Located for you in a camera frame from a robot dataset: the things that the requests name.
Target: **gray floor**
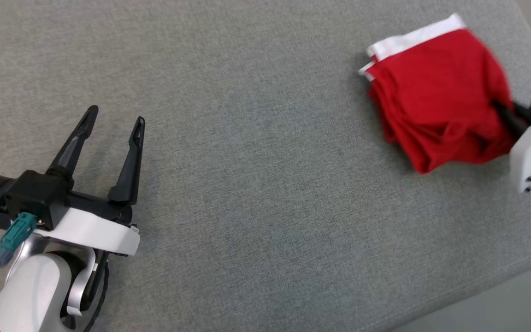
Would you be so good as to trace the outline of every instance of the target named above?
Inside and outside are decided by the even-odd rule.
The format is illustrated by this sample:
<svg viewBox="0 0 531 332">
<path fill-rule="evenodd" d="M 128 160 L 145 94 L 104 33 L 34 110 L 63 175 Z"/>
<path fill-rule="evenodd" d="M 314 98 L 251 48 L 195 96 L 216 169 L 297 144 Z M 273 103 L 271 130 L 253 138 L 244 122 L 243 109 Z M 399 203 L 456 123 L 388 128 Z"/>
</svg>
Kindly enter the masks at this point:
<svg viewBox="0 0 531 332">
<path fill-rule="evenodd" d="M 531 27 L 531 0 L 518 0 Z M 394 332 L 531 332 L 531 271 Z"/>
</svg>

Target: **green cable connector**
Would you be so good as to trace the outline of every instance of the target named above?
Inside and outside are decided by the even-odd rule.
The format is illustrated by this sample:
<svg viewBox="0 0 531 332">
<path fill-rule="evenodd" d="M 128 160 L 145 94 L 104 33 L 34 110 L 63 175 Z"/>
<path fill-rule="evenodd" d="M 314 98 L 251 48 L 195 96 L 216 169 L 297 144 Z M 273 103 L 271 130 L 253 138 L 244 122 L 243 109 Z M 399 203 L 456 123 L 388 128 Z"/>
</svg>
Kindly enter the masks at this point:
<svg viewBox="0 0 531 332">
<path fill-rule="evenodd" d="M 31 213 L 22 212 L 0 238 L 0 267 L 13 258 L 13 253 L 36 229 L 38 219 Z"/>
</svg>

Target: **red and white clothing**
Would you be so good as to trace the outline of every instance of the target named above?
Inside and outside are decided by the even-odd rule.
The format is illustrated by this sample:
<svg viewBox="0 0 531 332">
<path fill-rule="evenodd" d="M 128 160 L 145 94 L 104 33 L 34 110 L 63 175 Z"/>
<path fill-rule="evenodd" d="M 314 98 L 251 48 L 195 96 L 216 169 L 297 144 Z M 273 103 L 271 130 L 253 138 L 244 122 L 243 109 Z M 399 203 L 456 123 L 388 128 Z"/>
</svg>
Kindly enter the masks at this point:
<svg viewBox="0 0 531 332">
<path fill-rule="evenodd" d="M 505 74 L 457 14 L 367 51 L 373 61 L 360 74 L 372 82 L 385 137 L 401 145 L 417 172 L 509 152 L 514 141 L 491 105 L 512 109 Z"/>
</svg>

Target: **folded garment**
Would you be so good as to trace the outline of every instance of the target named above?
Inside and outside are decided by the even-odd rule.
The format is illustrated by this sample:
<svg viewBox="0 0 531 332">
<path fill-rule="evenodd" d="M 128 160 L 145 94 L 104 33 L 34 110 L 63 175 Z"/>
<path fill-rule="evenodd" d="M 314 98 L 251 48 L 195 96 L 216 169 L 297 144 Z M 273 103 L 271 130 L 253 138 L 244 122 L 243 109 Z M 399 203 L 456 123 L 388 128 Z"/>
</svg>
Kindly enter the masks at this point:
<svg viewBox="0 0 531 332">
<path fill-rule="evenodd" d="M 417 172 L 509 153 L 514 141 L 491 105 L 512 109 L 507 79 L 457 14 L 381 40 L 368 54 L 372 62 L 360 74 L 372 82 L 385 137 L 401 145 Z"/>
</svg>

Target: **gray fabric surface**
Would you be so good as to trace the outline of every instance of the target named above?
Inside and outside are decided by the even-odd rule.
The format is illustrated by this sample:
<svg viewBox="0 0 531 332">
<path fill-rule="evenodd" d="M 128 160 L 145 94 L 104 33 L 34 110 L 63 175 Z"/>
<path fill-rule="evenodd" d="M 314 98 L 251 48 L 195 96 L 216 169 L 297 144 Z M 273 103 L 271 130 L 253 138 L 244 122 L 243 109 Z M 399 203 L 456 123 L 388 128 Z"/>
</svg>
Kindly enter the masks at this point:
<svg viewBox="0 0 531 332">
<path fill-rule="evenodd" d="M 527 101 L 510 0 L 0 1 L 0 174 L 45 170 L 97 104 L 76 189 L 103 196 L 145 116 L 141 245 L 95 331 L 386 330 L 531 268 L 507 158 L 417 176 L 356 75 L 453 12 Z"/>
</svg>

